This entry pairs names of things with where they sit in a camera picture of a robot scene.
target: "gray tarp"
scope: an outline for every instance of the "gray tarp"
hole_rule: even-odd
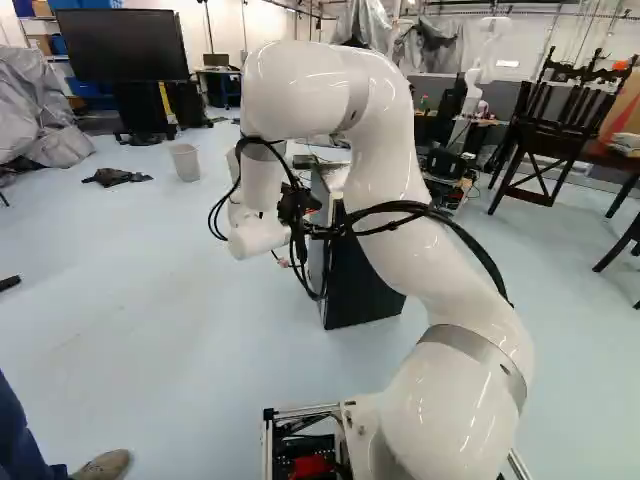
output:
[[[386,55],[390,34],[391,22],[380,0],[348,0],[331,43],[363,44]]]
[[[0,46],[0,165],[23,155],[67,168],[95,150],[39,50]]]
[[[462,71],[464,23],[454,18],[420,16],[400,23],[393,46],[393,62],[402,73],[458,73]]]

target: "shoe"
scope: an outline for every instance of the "shoe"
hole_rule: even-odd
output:
[[[71,475],[72,480],[121,480],[131,466],[128,450],[114,450],[94,458]]]

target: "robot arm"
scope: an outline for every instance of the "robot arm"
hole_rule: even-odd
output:
[[[308,42],[271,43],[245,63],[241,129],[284,151],[283,140],[343,131],[352,145],[347,212],[393,200],[428,204],[413,140],[413,105],[400,71],[375,52]],[[265,145],[241,154],[231,213],[238,258],[285,244],[277,221],[283,176]],[[255,212],[264,212],[261,218]],[[377,213],[369,230],[406,217]],[[533,346],[511,306],[428,218],[358,237],[395,290],[419,297],[430,328],[379,405],[383,439],[416,480],[493,480],[507,457],[533,374]]]

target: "white wall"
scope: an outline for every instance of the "white wall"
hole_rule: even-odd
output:
[[[228,53],[231,64],[236,66],[240,66],[240,51],[245,48],[241,1],[209,2],[214,50],[216,53]],[[189,66],[191,68],[202,66],[202,54],[210,51],[204,5],[198,4],[195,0],[125,0],[124,6],[126,8],[162,8],[178,12]],[[294,38],[296,13],[261,0],[248,0],[247,5],[244,6],[244,13],[247,51],[251,52],[269,41]],[[303,15],[302,19],[298,20],[298,38],[301,40],[309,38],[308,18],[307,15]],[[335,22],[323,22],[323,41],[330,38],[333,23]],[[312,32],[313,40],[318,41],[315,21]]]
[[[591,12],[597,2],[587,4],[586,11]],[[598,13],[613,14],[617,2],[602,2]],[[624,7],[632,8],[631,15],[640,13],[640,0],[627,0]],[[564,6],[562,11],[572,13],[577,11],[577,5]],[[458,18],[468,23],[466,29],[468,38],[465,41],[463,69],[470,66],[473,58],[478,55],[481,37],[474,28],[481,15],[464,15]],[[513,28],[496,47],[496,57],[503,60],[517,60],[517,68],[499,69],[498,78],[530,78],[537,73],[536,66],[541,54],[548,31],[553,24],[553,15],[512,15]],[[610,19],[595,19],[589,30],[589,35],[582,49],[580,46],[585,37],[590,18],[576,16],[561,16],[558,19],[549,45],[555,45],[554,60],[574,62],[578,65],[589,62],[596,48],[603,47],[603,54],[610,54],[609,61],[602,61],[599,67],[609,68],[614,60],[624,60],[634,53],[640,53],[640,22],[619,20],[614,27],[614,33],[607,36]]]
[[[0,45],[26,46],[11,0],[0,0]]]

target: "person's leg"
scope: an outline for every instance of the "person's leg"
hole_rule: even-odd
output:
[[[40,454],[20,401],[0,371],[0,466],[11,480],[62,480],[64,465],[50,467]]]
[[[0,480],[119,480],[131,464],[127,450],[96,457],[71,475],[64,465],[45,463],[27,428],[20,401],[0,370]]]

